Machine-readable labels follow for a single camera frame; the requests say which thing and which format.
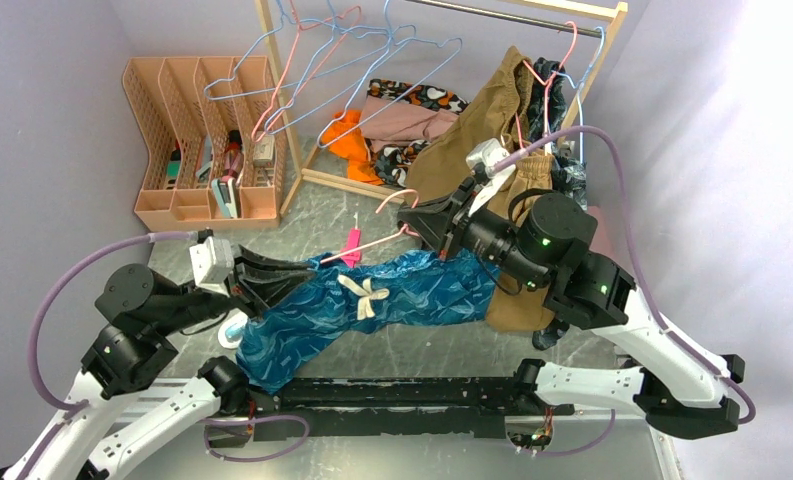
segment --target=white wall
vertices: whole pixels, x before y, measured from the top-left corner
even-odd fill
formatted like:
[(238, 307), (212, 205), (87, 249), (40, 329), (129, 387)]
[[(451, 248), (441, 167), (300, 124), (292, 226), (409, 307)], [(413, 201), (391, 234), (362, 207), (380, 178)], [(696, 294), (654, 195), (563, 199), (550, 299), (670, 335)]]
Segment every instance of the white wall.
[[(147, 153), (120, 82), (131, 54), (106, 2), (0, 1), (0, 467), (54, 414), (25, 367), (39, 302), (76, 261), (144, 232), (132, 209)], [(57, 395), (105, 324), (93, 301), (107, 277), (147, 253), (91, 267), (53, 306), (40, 352)]]
[[(623, 154), (660, 308), (742, 355), (758, 404), (737, 433), (679, 442), (687, 478), (793, 479), (793, 0), (653, 2), (606, 80), (586, 118)], [(589, 146), (616, 221), (610, 159)]]
[[(257, 21), (254, 0), (220, 2), (111, 0), (111, 3), (137, 53), (144, 56), (242, 55), (262, 33)], [(330, 15), (324, 0), (297, 0), (295, 3), (303, 18), (325, 18)], [(352, 5), (361, 5), (365, 19), (363, 23), (384, 26), (382, 15), (384, 0), (334, 0), (332, 3), (338, 12)], [(393, 0), (390, 3), (389, 14), (394, 26), (414, 23), (417, 25), (420, 37), (439, 42), (455, 36), (464, 39), (464, 47), (460, 54), (432, 76), (427, 83), (451, 89), (467, 99), (472, 99), (485, 84), (511, 45), (516, 45), (534, 60), (540, 56), (560, 60), (570, 45), (569, 34), (558, 34), (551, 30), (417, 5), (403, 0)], [(512, 6), (501, 1), (459, 0), (456, 3), (560, 22), (570, 19), (563, 15), (537, 12), (532, 8)], [(614, 7), (617, 1), (590, 0), (590, 3)], [(604, 67), (606, 70), (609, 70), (611, 63), (616, 61), (616, 54), (623, 49), (649, 0), (631, 0), (628, 3), (630, 6), (626, 26), (615, 43), (613, 50), (615, 55), (606, 58)], [(278, 26), (276, 2), (270, 1), (270, 5), (275, 24)], [(587, 28), (600, 25), (589, 19), (574, 20), (578, 20), (582, 27)], [(290, 52), (294, 37), (295, 29), (291, 25), (277, 34), (284, 58)], [(290, 78), (299, 78), (313, 53), (330, 38), (331, 33), (325, 27), (304, 32), (297, 49), (299, 60), (291, 64)], [(376, 50), (382, 44), (380, 38), (379, 40), (372, 40), (372, 37), (361, 40), (347, 38), (323, 71), (330, 66), (341, 65), (350, 59)], [(453, 51), (453, 45), (449, 44), (444, 50), (438, 50), (427, 44), (409, 46), (376, 70), (373, 76), (416, 82), (445, 60)], [(568, 71), (571, 75), (575, 78), (581, 77), (598, 45), (598, 39), (579, 37), (576, 50), (568, 61)], [(256, 53), (266, 54), (266, 49), (261, 46)], [(303, 91), (297, 99), (297, 108), (294, 109), (296, 116), (321, 105), (324, 100), (357, 81), (374, 58), (377, 56), (365, 60), (362, 64), (363, 68), (353, 66), (311, 82), (309, 89)], [(365, 91), (366, 83), (362, 86), (359, 101), (355, 102), (354, 108), (360, 108), (362, 105)], [(335, 101), (324, 107), (310, 121), (300, 124), (302, 131), (309, 134), (318, 133), (331, 119), (332, 114), (341, 111), (345, 104), (346, 100)]]

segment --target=black patterned clothing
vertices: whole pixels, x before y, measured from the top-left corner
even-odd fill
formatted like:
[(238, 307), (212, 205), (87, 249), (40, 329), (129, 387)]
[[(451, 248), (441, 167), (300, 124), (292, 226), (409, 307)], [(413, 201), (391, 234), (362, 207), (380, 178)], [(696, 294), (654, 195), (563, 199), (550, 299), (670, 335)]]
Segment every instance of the black patterned clothing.
[[(418, 105), (435, 112), (448, 110), (453, 113), (461, 113), (469, 105), (469, 102), (455, 93), (433, 85), (413, 85), (380, 78), (370, 80), (367, 95), (385, 100), (395, 100), (409, 90), (410, 92), (399, 102)], [(427, 140), (415, 140), (407, 146), (385, 145), (373, 154), (373, 170), (384, 183), (404, 188), (408, 167), (416, 160), (417, 155), (430, 144), (431, 142)]]

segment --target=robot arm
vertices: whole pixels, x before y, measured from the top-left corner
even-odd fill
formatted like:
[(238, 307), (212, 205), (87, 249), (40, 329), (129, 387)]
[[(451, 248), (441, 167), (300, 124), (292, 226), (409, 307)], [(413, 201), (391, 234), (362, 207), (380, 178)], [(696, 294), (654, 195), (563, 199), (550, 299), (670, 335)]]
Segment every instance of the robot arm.
[(245, 374), (228, 358), (215, 358), (178, 395), (104, 438), (177, 355), (168, 335), (235, 308), (260, 317), (314, 276), (307, 263), (261, 257), (209, 231), (201, 240), (190, 251), (194, 281), (177, 285), (140, 264), (110, 277), (95, 303), (109, 325), (84, 355), (67, 397), (83, 408), (58, 411), (0, 478), (122, 478), (194, 423), (244, 410)]
[[(483, 169), (474, 172), (481, 180)], [(517, 377), (535, 385), (550, 405), (605, 407), (644, 417), (654, 428), (679, 438), (702, 438), (737, 430), (739, 406), (720, 377), (743, 379), (743, 360), (703, 349), (667, 321), (662, 329), (632, 277), (611, 259), (591, 252), (596, 219), (557, 192), (540, 195), (517, 226), (487, 209), (471, 208), (478, 181), (468, 177), (449, 197), (402, 207), (407, 223), (441, 258), (459, 250), (497, 265), (528, 290), (548, 288), (543, 306), (556, 319), (610, 340), (642, 367), (620, 370), (568, 368), (542, 361), (524, 362)], [(712, 373), (667, 335), (690, 344), (719, 370)]]

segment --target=orange garment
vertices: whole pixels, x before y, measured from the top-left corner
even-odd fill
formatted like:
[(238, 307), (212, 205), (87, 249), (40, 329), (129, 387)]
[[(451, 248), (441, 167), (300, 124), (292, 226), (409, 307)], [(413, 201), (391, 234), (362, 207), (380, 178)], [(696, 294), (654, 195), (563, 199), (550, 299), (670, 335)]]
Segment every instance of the orange garment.
[[(334, 118), (340, 118), (341, 113), (335, 113)], [(322, 143), (330, 143), (335, 138), (348, 132), (361, 122), (360, 110), (348, 110), (343, 119), (338, 120), (327, 128), (322, 134)], [(370, 185), (383, 185), (370, 164), (370, 154), (367, 143), (361, 135), (361, 129), (356, 128), (352, 133), (332, 143), (328, 150), (338, 157), (349, 161), (347, 176), (352, 180), (369, 183)]]

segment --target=pink garment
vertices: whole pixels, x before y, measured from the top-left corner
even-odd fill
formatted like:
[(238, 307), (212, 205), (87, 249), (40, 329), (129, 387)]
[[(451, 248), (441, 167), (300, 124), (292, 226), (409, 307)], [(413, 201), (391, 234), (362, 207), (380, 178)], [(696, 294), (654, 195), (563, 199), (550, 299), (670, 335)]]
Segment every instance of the pink garment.
[[(367, 96), (361, 111), (361, 122), (391, 103), (391, 100)], [(407, 146), (414, 140), (434, 141), (446, 133), (457, 119), (458, 114), (448, 110), (435, 112), (419, 105), (399, 102), (361, 125), (361, 134), (372, 140), (371, 149), (378, 152), (385, 145)]]

